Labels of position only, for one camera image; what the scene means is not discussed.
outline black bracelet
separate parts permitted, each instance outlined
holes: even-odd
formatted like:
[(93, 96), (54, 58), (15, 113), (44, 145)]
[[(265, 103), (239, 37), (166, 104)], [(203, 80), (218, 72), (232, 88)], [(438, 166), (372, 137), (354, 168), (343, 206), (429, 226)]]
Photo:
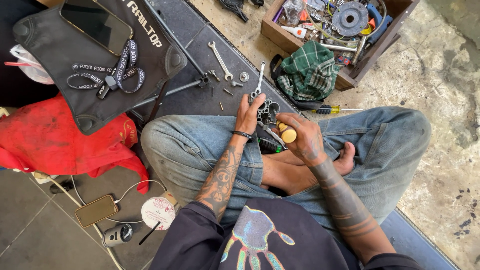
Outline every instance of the black bracelet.
[(246, 134), (245, 132), (242, 132), (242, 131), (232, 131), (232, 133), (233, 133), (233, 134), (237, 134), (237, 135), (241, 135), (241, 136), (244, 136), (244, 137), (247, 137), (247, 138), (248, 138), (247, 143), (253, 142), (253, 137), (252, 137), (252, 135), (248, 135), (248, 134)]

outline person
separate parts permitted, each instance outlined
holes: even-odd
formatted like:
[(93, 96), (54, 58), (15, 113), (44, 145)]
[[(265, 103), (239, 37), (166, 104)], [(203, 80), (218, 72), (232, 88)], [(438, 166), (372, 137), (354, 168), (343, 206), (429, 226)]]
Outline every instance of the person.
[(183, 206), (150, 270), (352, 270), (358, 260), (366, 270), (422, 269), (396, 254), (379, 224), (427, 149), (425, 116), (382, 107), (316, 124), (279, 113), (297, 138), (262, 155), (255, 129), (264, 100), (250, 106), (244, 95), (236, 118), (169, 115), (144, 128), (145, 154)]

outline glue bottle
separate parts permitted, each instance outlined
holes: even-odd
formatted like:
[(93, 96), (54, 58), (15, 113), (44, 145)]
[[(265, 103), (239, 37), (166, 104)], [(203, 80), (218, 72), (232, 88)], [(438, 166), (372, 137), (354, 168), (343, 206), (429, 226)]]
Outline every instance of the glue bottle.
[(299, 37), (299, 38), (304, 38), (305, 34), (307, 34), (307, 30), (305, 28), (301, 27), (288, 27), (288, 26), (282, 26), (283, 29), (287, 30), (287, 32), (292, 33), (294, 36)]

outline metal stand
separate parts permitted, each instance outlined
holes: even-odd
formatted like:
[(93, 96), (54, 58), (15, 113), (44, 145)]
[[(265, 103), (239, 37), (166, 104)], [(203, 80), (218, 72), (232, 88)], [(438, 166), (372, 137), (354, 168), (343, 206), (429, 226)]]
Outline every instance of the metal stand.
[[(160, 16), (160, 14), (159, 14), (160, 11), (156, 11), (154, 9), (154, 7), (152, 7), (150, 2), (148, 2), (148, 0), (143, 0), (143, 2), (145, 4), (145, 7), (147, 7), (148, 11), (150, 12), (150, 14), (155, 18), (155, 20), (156, 20), (157, 24), (160, 26), (160, 28), (165, 30), (166, 34), (173, 40), (173, 42), (175, 42), (177, 44), (177, 46), (180, 48), (180, 50), (183, 52), (183, 54), (185, 54), (185, 56), (187, 57), (188, 61), (192, 64), (192, 66), (200, 74), (201, 78), (199, 78), (195, 82), (189, 83), (189, 84), (184, 85), (184, 86), (180, 86), (180, 87), (172, 89), (170, 91), (166, 90), (168, 88), (168, 85), (169, 85), (169, 81), (167, 81), (163, 84), (162, 90), (160, 91), (158, 96), (153, 97), (153, 98), (145, 99), (144, 101), (138, 103), (137, 105), (135, 105), (135, 107), (130, 109), (130, 112), (136, 118), (138, 118), (141, 128), (143, 128), (143, 126), (145, 124), (152, 121), (156, 117), (156, 114), (158, 113), (158, 110), (160, 109), (160, 106), (162, 105), (162, 101), (165, 97), (176, 94), (176, 93), (181, 92), (181, 91), (183, 91), (185, 89), (188, 89), (190, 87), (194, 87), (194, 86), (203, 87), (203, 86), (210, 83), (210, 78), (208, 77), (207, 73), (204, 72), (201, 69), (201, 67), (198, 65), (198, 63), (195, 61), (195, 59), (191, 56), (191, 54), (187, 51), (187, 49), (185, 49), (185, 47), (180, 43), (180, 41), (177, 39), (177, 37), (175, 36), (173, 31), (168, 27), (168, 25), (165, 23), (165, 21)], [(151, 103), (151, 102), (155, 102), (155, 106), (153, 107), (152, 112), (150, 113), (149, 119), (145, 120), (142, 115), (140, 115), (137, 111), (135, 111), (135, 109), (137, 109), (137, 108), (139, 108), (139, 107), (141, 107), (145, 104)]]

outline grinding disc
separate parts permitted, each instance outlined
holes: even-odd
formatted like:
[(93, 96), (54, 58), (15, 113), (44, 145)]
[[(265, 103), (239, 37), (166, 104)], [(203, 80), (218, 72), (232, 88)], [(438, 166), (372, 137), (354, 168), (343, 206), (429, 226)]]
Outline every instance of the grinding disc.
[(356, 36), (367, 27), (368, 10), (358, 2), (345, 3), (333, 14), (332, 23), (342, 36)]

